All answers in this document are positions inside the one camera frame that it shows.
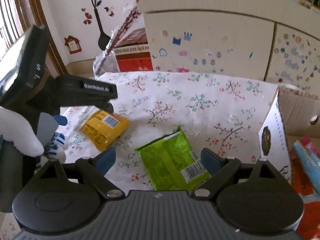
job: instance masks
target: device logo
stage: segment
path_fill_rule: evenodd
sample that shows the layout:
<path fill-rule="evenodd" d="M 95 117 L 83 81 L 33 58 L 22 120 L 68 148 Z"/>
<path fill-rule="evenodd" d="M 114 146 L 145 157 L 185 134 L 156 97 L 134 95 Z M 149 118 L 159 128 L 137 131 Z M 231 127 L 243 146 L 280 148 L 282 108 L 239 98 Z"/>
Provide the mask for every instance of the device logo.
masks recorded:
<path fill-rule="evenodd" d="M 109 88 L 100 87 L 100 86 L 96 86 L 96 85 L 89 85 L 89 84 L 87 84 L 87 83 L 84 83 L 84 88 L 92 89 L 92 90 L 98 90 L 98 91 L 107 91 L 107 92 L 109 92 Z"/>

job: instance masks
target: black vase decal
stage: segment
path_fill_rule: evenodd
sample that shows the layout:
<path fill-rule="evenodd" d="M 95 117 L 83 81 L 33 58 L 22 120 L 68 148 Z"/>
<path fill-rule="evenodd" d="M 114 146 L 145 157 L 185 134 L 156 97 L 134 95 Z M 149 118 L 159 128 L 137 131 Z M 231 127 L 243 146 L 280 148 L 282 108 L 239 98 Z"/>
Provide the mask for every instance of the black vase decal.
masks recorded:
<path fill-rule="evenodd" d="M 102 25 L 101 25 L 101 21 L 100 21 L 100 17 L 99 17 L 99 13 L 98 13 L 98 9 L 97 7 L 101 4 L 101 0 L 99 0 L 97 2 L 97 0 L 91 0 L 92 6 L 94 8 L 94 14 L 96 16 L 97 22 L 98 22 L 98 26 L 99 26 L 99 30 L 100 30 L 100 37 L 98 39 L 98 46 L 101 50 L 105 50 L 106 46 L 108 45 L 109 41 L 110 41 L 110 37 L 108 35 L 106 35 L 103 31 Z"/>

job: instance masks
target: cabinet door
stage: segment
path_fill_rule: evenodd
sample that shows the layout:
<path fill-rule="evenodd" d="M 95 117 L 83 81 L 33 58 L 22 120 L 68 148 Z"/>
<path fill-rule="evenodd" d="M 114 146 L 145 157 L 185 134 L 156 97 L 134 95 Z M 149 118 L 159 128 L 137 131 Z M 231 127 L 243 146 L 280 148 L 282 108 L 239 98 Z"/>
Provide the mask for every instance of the cabinet door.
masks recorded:
<path fill-rule="evenodd" d="M 266 81 L 320 95 L 320 41 L 278 24 Z"/>
<path fill-rule="evenodd" d="M 154 70 L 263 80 L 274 23 L 204 11 L 144 15 Z"/>

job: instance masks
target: floral tablecloth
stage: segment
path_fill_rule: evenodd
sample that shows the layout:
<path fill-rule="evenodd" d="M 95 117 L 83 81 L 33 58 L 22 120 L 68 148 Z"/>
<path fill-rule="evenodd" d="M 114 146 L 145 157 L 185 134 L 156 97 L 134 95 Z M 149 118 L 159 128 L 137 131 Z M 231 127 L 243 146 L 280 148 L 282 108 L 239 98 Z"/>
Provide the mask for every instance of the floral tablecloth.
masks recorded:
<path fill-rule="evenodd" d="M 113 144 L 116 163 L 106 175 L 126 194 L 131 189 L 153 189 L 134 149 L 179 126 L 198 157 L 204 147 L 246 163 L 254 163 L 260 157 L 258 132 L 277 85 L 215 74 L 169 72 L 106 73 L 100 80 L 117 85 L 118 99 L 111 103 L 115 114 L 130 121 Z M 67 163 L 100 153 L 79 132 L 96 110 L 94 106 L 70 107 L 64 113 L 68 124 L 58 131 L 69 140 Z M 1 240 L 16 233 L 10 226 L 15 223 L 10 216 L 7 220 L 11 222 L 1 231 Z"/>

